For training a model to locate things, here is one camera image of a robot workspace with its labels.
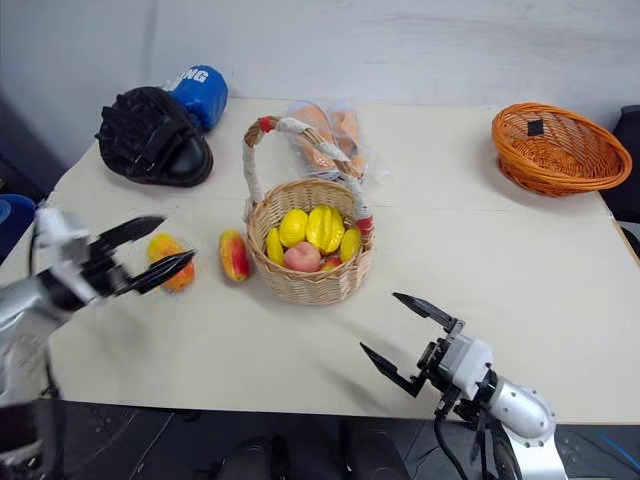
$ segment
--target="woven basket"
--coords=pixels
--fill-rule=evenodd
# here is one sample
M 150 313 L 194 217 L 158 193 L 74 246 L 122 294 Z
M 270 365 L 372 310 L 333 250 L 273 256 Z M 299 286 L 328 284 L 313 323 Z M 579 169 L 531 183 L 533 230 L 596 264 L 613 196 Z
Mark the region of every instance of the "woven basket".
M 543 195 L 612 188 L 631 173 L 631 156 L 611 133 L 561 108 L 512 105 L 494 118 L 491 136 L 502 172 Z
M 265 133 L 273 129 L 300 135 L 323 155 L 331 158 L 343 173 L 349 188 L 309 178 L 280 185 L 263 197 L 256 176 L 254 147 Z M 369 272 L 374 243 L 373 220 L 349 159 L 335 145 L 325 142 L 311 127 L 292 118 L 269 116 L 256 120 L 244 137 L 243 147 L 244 173 L 250 192 L 245 215 L 247 241 L 264 282 L 281 298 L 306 305 L 327 305 L 349 297 Z M 278 227 L 291 209 L 300 208 L 309 212 L 321 204 L 337 208 L 347 225 L 360 228 L 362 247 L 358 254 L 333 270 L 313 273 L 289 270 L 269 260 L 265 253 L 269 230 Z

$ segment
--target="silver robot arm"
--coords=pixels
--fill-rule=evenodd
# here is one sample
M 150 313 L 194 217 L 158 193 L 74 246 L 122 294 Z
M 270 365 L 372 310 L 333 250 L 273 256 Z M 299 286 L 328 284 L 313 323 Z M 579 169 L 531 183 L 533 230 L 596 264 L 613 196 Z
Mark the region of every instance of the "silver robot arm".
M 433 318 L 447 336 L 429 343 L 418 361 L 420 373 L 409 380 L 398 374 L 395 365 L 361 344 L 378 370 L 414 397 L 427 381 L 443 392 L 435 412 L 436 423 L 453 409 L 478 428 L 482 445 L 484 428 L 489 424 L 500 479 L 566 479 L 554 439 L 555 413 L 546 400 L 536 390 L 518 386 L 494 372 L 491 346 L 464 335 L 462 320 L 425 300 L 400 293 L 394 296 L 418 315 Z M 477 451 L 472 451 L 472 458 L 476 455 Z M 458 471 L 464 475 L 461 467 Z
M 10 478 L 42 478 L 34 402 L 48 380 L 49 336 L 89 303 L 131 290 L 146 293 L 191 261 L 194 252 L 173 255 L 136 277 L 115 263 L 117 246 L 147 235 L 163 221 L 139 217 L 89 243 L 89 232 L 74 216 L 38 210 L 37 243 L 51 267 L 0 288 L 0 478 L 6 469 Z

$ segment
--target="white table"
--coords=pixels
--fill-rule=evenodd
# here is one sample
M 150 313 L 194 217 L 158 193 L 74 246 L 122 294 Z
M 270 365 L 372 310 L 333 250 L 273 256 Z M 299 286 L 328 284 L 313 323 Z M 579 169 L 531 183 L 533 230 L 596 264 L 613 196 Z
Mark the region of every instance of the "white table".
M 498 171 L 490 141 L 496 109 L 362 105 L 372 171 L 377 253 L 348 301 L 303 307 L 254 275 L 230 286 L 216 249 L 244 230 L 241 137 L 286 103 L 231 100 L 208 136 L 215 170 L 192 189 L 140 186 L 111 174 L 94 144 L 51 201 L 99 233 L 137 215 L 195 247 L 197 279 L 178 295 L 135 294 L 79 312 L 51 339 L 69 400 L 223 410 L 430 418 L 434 389 L 416 400 L 380 375 L 363 341 L 415 368 L 442 335 L 391 296 L 411 293 L 467 321 L 495 349 L 495 367 L 538 388 L 561 422 L 640 422 L 640 273 L 597 194 L 550 199 Z M 263 185 L 294 178 L 282 138 L 258 147 Z M 26 271 L 23 238 L 0 282 Z M 145 267 L 146 241 L 120 250 Z

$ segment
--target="toy fruit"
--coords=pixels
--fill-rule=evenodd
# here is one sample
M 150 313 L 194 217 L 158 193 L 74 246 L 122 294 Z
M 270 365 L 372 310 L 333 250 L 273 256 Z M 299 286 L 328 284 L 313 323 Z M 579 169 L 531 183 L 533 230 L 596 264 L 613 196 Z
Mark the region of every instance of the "toy fruit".
M 267 256 L 273 263 L 284 266 L 284 251 L 282 250 L 280 235 L 276 227 L 269 230 L 267 235 Z
M 320 252 L 309 242 L 301 242 L 284 254 L 284 264 L 298 272 L 317 272 L 320 268 Z
M 342 265 L 342 262 L 340 261 L 339 257 L 333 255 L 327 258 L 327 261 L 324 262 L 324 265 L 320 270 L 322 270 L 323 272 L 328 272 L 329 270 L 333 270 L 334 268 L 336 268 L 338 265 Z
M 347 230 L 342 237 L 342 243 L 340 243 L 340 260 L 342 260 L 342 263 L 351 260 L 360 250 L 361 244 L 360 230 L 357 228 Z
M 149 242 L 147 247 L 147 259 L 149 263 L 155 263 L 170 255 L 182 253 L 185 249 L 180 243 L 167 233 L 159 233 L 155 235 Z M 170 292 L 179 292 L 180 290 L 191 285 L 196 275 L 196 269 L 193 261 L 176 273 L 169 280 L 164 282 L 162 286 Z
M 287 212 L 280 224 L 280 243 L 287 248 L 304 241 L 307 233 L 308 217 L 304 210 L 294 208 Z
M 318 205 L 309 214 L 307 241 L 326 255 L 335 252 L 344 235 L 340 212 L 328 205 Z
M 218 255 L 224 273 L 234 282 L 243 282 L 249 277 L 249 257 L 244 238 L 235 230 L 226 230 L 220 235 Z

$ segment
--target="white wall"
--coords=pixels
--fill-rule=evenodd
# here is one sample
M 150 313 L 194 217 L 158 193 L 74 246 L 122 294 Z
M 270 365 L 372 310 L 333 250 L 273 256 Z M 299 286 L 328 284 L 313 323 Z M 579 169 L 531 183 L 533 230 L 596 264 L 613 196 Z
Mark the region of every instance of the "white wall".
M 640 97 L 637 0 L 0 0 L 0 92 L 72 164 L 115 94 L 219 69 L 234 96 L 534 100 L 612 126 Z

